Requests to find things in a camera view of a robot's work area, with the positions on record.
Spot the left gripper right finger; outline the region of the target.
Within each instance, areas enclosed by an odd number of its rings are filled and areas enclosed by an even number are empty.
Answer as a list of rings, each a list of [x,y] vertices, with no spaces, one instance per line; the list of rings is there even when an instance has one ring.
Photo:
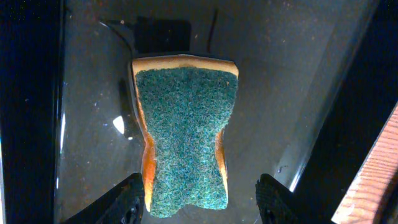
[[[313,212],[307,202],[269,174],[262,174],[256,182],[256,203],[263,224],[333,223],[331,218]]]

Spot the green and yellow sponge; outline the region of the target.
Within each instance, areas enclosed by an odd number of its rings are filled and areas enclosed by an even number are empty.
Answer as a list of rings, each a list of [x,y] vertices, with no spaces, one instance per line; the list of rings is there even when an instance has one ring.
[[[168,218],[187,205],[228,206],[223,134],[239,71],[232,61],[194,55],[138,58],[131,82],[145,140],[142,180],[147,211]]]

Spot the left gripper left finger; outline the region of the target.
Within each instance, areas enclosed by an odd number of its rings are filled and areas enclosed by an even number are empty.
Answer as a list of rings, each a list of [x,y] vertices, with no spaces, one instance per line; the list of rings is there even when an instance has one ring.
[[[64,224],[140,224],[144,211],[144,184],[133,173],[78,212]]]

